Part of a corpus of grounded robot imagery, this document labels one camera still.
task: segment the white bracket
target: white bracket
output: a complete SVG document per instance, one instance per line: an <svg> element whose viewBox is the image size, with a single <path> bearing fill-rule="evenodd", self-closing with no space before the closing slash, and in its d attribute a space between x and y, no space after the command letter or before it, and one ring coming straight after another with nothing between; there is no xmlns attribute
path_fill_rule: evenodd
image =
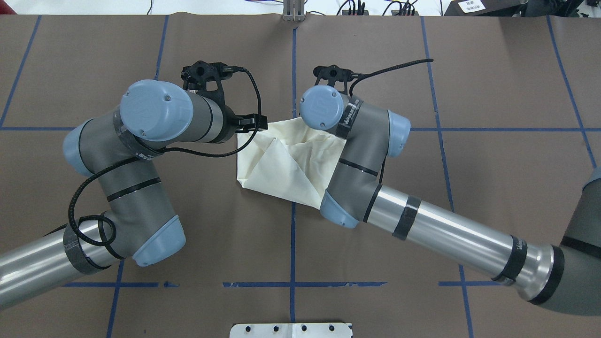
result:
<svg viewBox="0 0 601 338"><path fill-rule="evenodd" d="M347 323L236 324L230 338L352 338L352 327Z"/></svg>
<svg viewBox="0 0 601 338"><path fill-rule="evenodd" d="M305 0L283 0L284 21L305 21Z"/></svg>

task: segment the white floor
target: white floor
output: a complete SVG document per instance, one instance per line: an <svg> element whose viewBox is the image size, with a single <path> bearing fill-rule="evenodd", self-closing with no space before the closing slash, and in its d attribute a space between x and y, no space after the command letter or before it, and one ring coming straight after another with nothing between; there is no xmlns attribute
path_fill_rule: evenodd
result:
<svg viewBox="0 0 601 338"><path fill-rule="evenodd" d="M150 8L150 0L7 0L19 14L146 14ZM319 11L334 15L343 0L307 0L306 11ZM442 0L446 10L450 0ZM367 0L365 9L371 15L382 15L389 4L386 0ZM423 16L441 15L439 0L418 0L415 8ZM392 5L387 11L396 9ZM584 3L579 7L580 13L591 17L601 17L599 7L590 7ZM264 14L282 13L282 4L275 1L252 3L245 0L153 0L150 14L171 14L175 12L194 14Z"/></svg>

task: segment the blue joint cap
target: blue joint cap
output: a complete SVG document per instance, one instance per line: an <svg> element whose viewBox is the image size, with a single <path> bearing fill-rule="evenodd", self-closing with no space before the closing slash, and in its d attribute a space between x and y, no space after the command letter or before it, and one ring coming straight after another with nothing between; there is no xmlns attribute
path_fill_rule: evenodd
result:
<svg viewBox="0 0 601 338"><path fill-rule="evenodd" d="M402 151L409 133L411 132L411 122L401 115L388 111L388 156L396 157Z"/></svg>
<svg viewBox="0 0 601 338"><path fill-rule="evenodd" d="M180 251L185 243L180 217L175 215L133 254L133 259L139 266L148 266Z"/></svg>
<svg viewBox="0 0 601 338"><path fill-rule="evenodd" d="M601 167L597 167L595 170L593 170L593 173L591 174L591 177L588 179L587 184L585 184L584 187L582 187L582 189L584 190L584 188L586 188L587 185L589 185L593 181L596 181L599 179L601 179Z"/></svg>
<svg viewBox="0 0 601 338"><path fill-rule="evenodd" d="M336 202L328 190L323 195L322 205L319 207L319 212L322 213L328 221L352 229L359 224L359 221L354 219L346 210L344 210L338 202Z"/></svg>
<svg viewBox="0 0 601 338"><path fill-rule="evenodd" d="M192 122L192 100L170 82L141 80L121 98L121 120L127 130L144 140L162 142L181 135Z"/></svg>
<svg viewBox="0 0 601 338"><path fill-rule="evenodd" d="M75 168L75 171L86 177L90 177L93 174L88 170L84 164L84 160L81 158L81 153L79 152L79 137L81 137L81 131L84 129L85 125L91 120L92 119L89 119L86 122L83 122L79 127L70 131L63 141L63 154L65 155L67 162Z"/></svg>
<svg viewBox="0 0 601 338"><path fill-rule="evenodd" d="M300 99L300 116L313 129L326 131L336 126L343 112L342 95L328 85L311 87Z"/></svg>

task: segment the silver metal tube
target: silver metal tube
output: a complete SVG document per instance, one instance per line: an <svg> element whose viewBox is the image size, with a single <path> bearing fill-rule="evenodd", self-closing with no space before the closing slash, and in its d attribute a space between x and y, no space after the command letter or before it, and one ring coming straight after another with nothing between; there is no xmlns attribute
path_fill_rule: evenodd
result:
<svg viewBox="0 0 601 338"><path fill-rule="evenodd" d="M409 196L383 186L371 209L368 223L395 233L408 206ZM415 218L406 233L408 241L486 274L499 276L510 260L513 238L478 222L421 201ZM523 268L515 282L507 283L518 289L525 300L536 297L545 287L553 266L550 245L528 244Z"/></svg>
<svg viewBox="0 0 601 338"><path fill-rule="evenodd" d="M97 221L80 226L84 234L100 240ZM84 253L100 266L117 261L105 247L83 242ZM0 256L0 310L84 276L65 253L63 231L44 236Z"/></svg>

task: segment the white cloth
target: white cloth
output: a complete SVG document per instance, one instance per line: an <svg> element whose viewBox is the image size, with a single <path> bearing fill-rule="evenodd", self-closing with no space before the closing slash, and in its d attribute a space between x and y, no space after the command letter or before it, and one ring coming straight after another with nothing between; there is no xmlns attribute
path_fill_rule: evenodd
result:
<svg viewBox="0 0 601 338"><path fill-rule="evenodd" d="M298 117L269 123L238 153L242 188L319 209L345 141ZM251 133L238 134L238 146Z"/></svg>

